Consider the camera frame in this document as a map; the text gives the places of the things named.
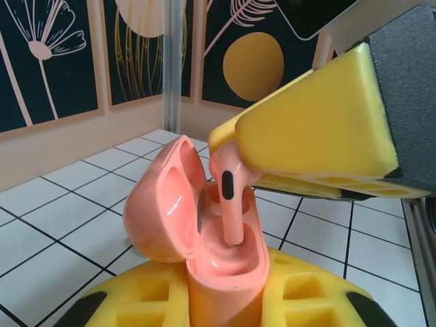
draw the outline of metal pole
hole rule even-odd
[[[183,0],[164,0],[163,126],[180,133],[182,91]]]

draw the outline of pink earbud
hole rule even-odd
[[[212,154],[209,169],[218,184],[224,240],[229,245],[239,245],[244,241],[243,191],[262,173],[242,163],[236,140],[223,144]]]

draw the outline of wall poster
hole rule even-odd
[[[247,108],[312,68],[317,37],[298,39],[273,0],[208,0],[201,100]]]
[[[0,0],[0,133],[99,111],[87,6]]]
[[[104,0],[110,103],[118,106],[162,94],[164,1]],[[182,95],[191,93],[193,0],[183,16]]]

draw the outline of open case lid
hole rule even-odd
[[[202,162],[187,136],[163,147],[124,207],[125,229],[142,254],[159,262],[194,257],[200,238],[197,204],[205,184]]]

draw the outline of pink charging case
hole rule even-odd
[[[186,261],[191,326],[260,324],[269,257],[250,187],[242,211],[244,241],[234,247],[225,242],[218,185],[206,184],[187,136],[161,150],[127,198],[123,221],[137,249],[159,262]]]

